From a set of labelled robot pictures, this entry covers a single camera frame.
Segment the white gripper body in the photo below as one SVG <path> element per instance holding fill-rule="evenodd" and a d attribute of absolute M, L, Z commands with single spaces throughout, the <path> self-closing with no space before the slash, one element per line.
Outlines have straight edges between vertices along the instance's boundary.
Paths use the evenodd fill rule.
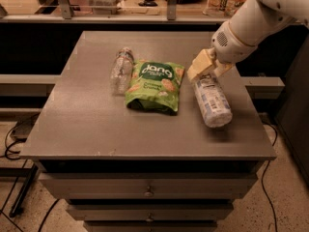
<path fill-rule="evenodd" d="M 235 64 L 251 55 L 257 46 L 248 45 L 233 33 L 228 21 L 225 21 L 211 38 L 216 58 L 220 63 Z"/>

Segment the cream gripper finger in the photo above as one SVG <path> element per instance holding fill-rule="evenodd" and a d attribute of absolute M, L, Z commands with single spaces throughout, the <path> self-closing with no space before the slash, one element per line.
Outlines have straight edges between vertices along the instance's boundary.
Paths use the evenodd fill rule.
<path fill-rule="evenodd" d="M 214 70 L 215 50 L 214 48 L 202 49 L 193 59 L 191 66 L 187 70 L 187 77 L 190 82 L 201 74 L 206 74 Z"/>
<path fill-rule="evenodd" d="M 232 68 L 232 64 L 222 64 L 219 61 L 215 62 L 215 69 L 213 72 L 217 77 L 223 75 L 225 72 L 227 72 L 230 68 Z"/>

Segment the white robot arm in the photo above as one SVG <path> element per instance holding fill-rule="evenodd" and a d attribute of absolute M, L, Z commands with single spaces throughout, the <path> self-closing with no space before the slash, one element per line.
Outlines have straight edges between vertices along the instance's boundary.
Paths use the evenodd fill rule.
<path fill-rule="evenodd" d="M 187 70 L 190 81 L 203 74 L 220 76 L 250 56 L 266 37 L 294 22 L 307 25 L 309 0 L 246 0 L 200 51 Z"/>

